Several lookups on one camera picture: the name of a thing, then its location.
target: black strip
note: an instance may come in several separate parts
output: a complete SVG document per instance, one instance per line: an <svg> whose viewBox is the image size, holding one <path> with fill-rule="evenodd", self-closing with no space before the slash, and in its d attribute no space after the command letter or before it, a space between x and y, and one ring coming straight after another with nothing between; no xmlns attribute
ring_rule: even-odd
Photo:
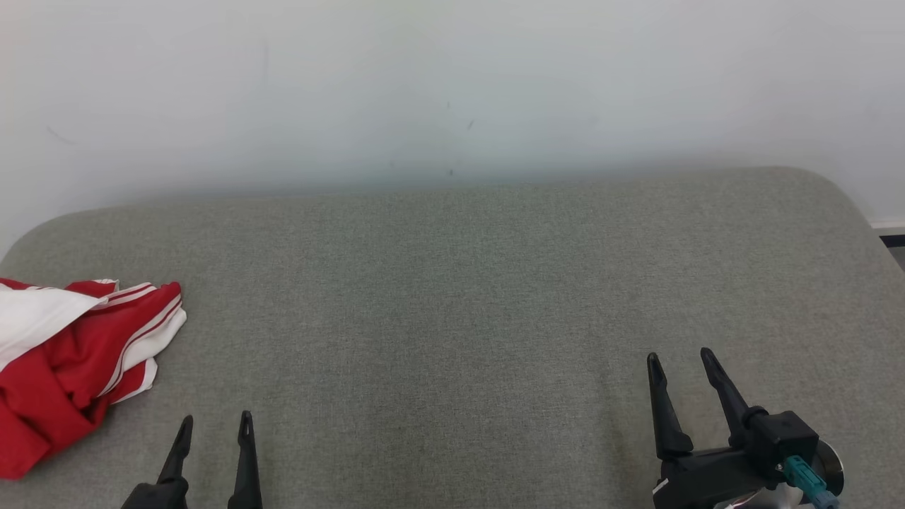
<svg viewBox="0 0 905 509"><path fill-rule="evenodd" d="M905 247L905 235L884 235L880 240L886 244L886 247Z"/></svg>

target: red cloth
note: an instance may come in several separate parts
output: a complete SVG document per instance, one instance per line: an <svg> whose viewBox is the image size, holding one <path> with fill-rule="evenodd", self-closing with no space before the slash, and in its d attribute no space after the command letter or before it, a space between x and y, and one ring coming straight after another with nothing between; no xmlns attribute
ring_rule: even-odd
<svg viewBox="0 0 905 509"><path fill-rule="evenodd" d="M30 286L0 283L14 290ZM115 293L115 282L86 281L66 290L114 298L0 370L0 478L22 477L96 429L111 404L148 389L157 364L147 356L125 370L127 349L170 323L178 329L179 313L185 319L178 283Z"/></svg>

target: teal connector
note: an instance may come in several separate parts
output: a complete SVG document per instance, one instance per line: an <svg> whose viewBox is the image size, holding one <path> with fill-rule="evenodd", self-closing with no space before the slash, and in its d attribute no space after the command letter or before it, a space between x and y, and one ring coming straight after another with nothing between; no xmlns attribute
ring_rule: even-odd
<svg viewBox="0 0 905 509"><path fill-rule="evenodd" d="M839 509L839 499L826 489L826 482L800 456L786 458L783 474L811 500L814 509Z"/></svg>

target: wall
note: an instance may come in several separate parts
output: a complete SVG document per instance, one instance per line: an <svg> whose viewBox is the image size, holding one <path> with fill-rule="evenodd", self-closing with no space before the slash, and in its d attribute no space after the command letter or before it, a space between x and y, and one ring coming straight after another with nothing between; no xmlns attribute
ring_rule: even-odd
<svg viewBox="0 0 905 509"><path fill-rule="evenodd" d="M905 225L895 0L5 0L0 253L173 194L784 164Z"/></svg>

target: red and white garment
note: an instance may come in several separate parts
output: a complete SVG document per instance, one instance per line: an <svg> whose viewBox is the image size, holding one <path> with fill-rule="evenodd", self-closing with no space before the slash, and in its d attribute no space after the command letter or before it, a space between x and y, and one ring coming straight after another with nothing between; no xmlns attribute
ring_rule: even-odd
<svg viewBox="0 0 905 509"><path fill-rule="evenodd" d="M154 356L185 321L179 283L0 278L0 478L22 477L150 389Z"/></svg>

